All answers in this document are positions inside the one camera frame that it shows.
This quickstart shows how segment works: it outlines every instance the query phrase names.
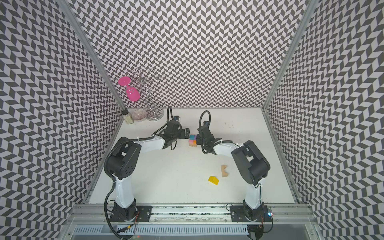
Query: white table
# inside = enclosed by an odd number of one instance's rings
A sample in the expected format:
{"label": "white table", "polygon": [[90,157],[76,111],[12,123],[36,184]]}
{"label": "white table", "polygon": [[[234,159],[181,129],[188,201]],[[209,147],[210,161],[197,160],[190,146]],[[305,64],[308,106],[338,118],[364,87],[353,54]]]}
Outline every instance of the white table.
{"label": "white table", "polygon": [[[266,203],[294,203],[292,193],[278,159],[272,138],[261,109],[208,109],[212,120],[211,133],[223,140],[235,143],[253,141],[271,165],[262,190]],[[199,117],[204,109],[174,109],[180,116],[183,128],[197,134]],[[208,120],[205,114],[203,121]],[[156,122],[145,120],[126,124],[123,122],[115,143],[120,137],[148,137],[166,122],[166,113]],[[228,177],[222,177],[221,165],[226,164]],[[208,182],[216,176],[219,184]],[[201,146],[190,147],[188,139],[178,140],[176,149],[155,150],[140,154],[132,174],[132,190],[139,204],[196,204],[242,203],[246,182],[240,176],[232,158],[203,154]],[[111,179],[102,171],[90,204],[104,203],[112,187]]]}

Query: patterned wall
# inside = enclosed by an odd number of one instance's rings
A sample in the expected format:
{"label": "patterned wall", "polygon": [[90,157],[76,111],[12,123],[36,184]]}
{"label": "patterned wall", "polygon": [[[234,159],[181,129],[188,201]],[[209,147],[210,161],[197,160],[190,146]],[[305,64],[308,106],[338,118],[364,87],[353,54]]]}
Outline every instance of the patterned wall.
{"label": "patterned wall", "polygon": [[268,110],[327,239],[384,239],[383,9],[322,0]]}
{"label": "patterned wall", "polygon": [[0,239],[54,238],[119,109],[54,0],[1,0],[0,16]]}
{"label": "patterned wall", "polygon": [[69,0],[128,107],[120,77],[153,66],[173,107],[262,106],[308,0]]}

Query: geometric patterned backdrop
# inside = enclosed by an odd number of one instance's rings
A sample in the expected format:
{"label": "geometric patterned backdrop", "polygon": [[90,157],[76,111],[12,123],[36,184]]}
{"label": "geometric patterned backdrop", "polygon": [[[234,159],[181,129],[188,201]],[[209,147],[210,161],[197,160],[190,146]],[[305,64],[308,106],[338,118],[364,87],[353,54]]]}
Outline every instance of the geometric patterned backdrop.
{"label": "geometric patterned backdrop", "polygon": [[327,239],[384,239],[384,0],[322,0],[268,109]]}
{"label": "geometric patterned backdrop", "polygon": [[0,16],[0,239],[54,238],[120,111],[54,0],[1,0]]}
{"label": "geometric patterned backdrop", "polygon": [[68,0],[118,86],[156,67],[154,100],[172,107],[262,106],[308,0]]}

